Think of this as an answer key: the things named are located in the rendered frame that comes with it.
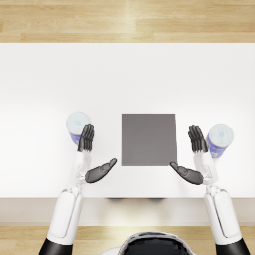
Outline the dark grey square mat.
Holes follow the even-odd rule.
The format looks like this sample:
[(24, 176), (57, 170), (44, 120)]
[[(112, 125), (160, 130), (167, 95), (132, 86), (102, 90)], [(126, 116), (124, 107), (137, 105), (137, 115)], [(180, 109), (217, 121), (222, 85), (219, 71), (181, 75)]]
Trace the dark grey square mat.
[(175, 114), (122, 114), (122, 166), (177, 161)]

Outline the blue can with pale lid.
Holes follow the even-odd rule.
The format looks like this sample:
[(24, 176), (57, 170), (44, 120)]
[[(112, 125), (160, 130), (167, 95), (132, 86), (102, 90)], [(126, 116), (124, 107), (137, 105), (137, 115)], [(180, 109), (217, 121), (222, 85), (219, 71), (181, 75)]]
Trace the blue can with pale lid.
[(83, 112), (73, 112), (68, 115), (66, 119), (66, 127), (74, 144), (79, 143), (84, 125), (87, 125), (90, 122), (90, 117)]
[(233, 142), (234, 131), (226, 124), (217, 124), (210, 129), (206, 140), (211, 156), (219, 158)]

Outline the dark round robot body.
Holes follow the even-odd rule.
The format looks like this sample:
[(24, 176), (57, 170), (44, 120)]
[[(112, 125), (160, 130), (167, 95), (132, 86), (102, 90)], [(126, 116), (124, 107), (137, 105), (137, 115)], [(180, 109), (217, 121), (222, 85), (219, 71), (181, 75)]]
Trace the dark round robot body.
[(196, 255), (178, 236), (159, 231), (137, 233), (122, 246), (111, 248), (100, 255)]

